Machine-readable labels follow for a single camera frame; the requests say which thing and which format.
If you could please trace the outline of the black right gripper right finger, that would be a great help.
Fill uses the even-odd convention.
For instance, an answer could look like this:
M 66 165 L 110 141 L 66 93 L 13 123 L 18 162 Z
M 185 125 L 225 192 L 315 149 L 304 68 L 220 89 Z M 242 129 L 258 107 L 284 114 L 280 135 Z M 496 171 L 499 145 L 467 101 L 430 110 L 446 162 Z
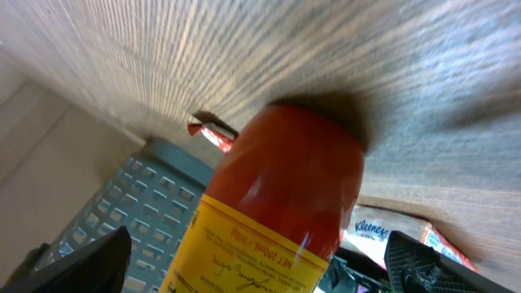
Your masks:
M 389 234 L 384 262 L 395 292 L 514 293 L 400 231 Z

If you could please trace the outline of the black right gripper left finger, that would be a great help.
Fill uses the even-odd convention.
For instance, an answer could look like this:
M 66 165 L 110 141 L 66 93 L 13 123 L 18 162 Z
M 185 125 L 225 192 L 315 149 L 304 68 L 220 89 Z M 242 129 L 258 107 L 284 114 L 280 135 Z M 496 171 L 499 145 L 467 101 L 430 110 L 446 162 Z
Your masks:
M 6 293 L 122 292 L 131 258 L 129 231 L 121 226 L 64 258 L 1 288 Z

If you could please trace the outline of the red pink small carton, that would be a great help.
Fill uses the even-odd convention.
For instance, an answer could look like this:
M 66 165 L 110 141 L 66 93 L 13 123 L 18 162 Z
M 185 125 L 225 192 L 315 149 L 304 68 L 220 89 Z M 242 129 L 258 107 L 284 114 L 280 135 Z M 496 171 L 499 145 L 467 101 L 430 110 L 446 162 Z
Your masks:
M 342 230 L 343 249 L 369 257 L 382 268 L 388 249 L 425 247 L 477 272 L 477 267 L 427 220 L 397 211 L 357 204 Z

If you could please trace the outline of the red yellow sauce bottle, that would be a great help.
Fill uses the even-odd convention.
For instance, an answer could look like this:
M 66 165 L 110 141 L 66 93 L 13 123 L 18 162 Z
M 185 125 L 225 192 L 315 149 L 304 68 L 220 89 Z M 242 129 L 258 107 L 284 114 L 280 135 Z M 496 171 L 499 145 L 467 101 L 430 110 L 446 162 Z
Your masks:
M 364 169 L 361 144 L 316 112 L 272 104 L 219 163 L 163 292 L 310 292 L 338 250 Z

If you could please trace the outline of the red snack bar wrapper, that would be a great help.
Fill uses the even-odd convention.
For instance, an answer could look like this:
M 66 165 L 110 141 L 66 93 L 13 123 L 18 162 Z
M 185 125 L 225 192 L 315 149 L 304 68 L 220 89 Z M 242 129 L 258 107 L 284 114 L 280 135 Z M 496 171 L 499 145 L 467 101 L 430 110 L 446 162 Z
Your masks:
M 228 153 L 234 145 L 236 134 L 215 123 L 193 123 L 187 125 L 190 136 L 201 133 L 223 153 Z

